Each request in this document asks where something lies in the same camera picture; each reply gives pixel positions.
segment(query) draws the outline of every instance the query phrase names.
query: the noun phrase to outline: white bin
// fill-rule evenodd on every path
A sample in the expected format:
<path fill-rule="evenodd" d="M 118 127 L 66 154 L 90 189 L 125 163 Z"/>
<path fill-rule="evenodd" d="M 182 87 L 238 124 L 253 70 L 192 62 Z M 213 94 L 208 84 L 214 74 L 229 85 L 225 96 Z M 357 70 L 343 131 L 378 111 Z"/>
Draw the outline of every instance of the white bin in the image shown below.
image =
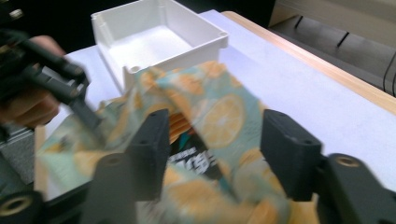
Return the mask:
<path fill-rule="evenodd" d="M 140 0 L 92 14 L 95 42 L 121 91 L 131 74 L 217 60 L 228 34 L 173 0 Z"/>

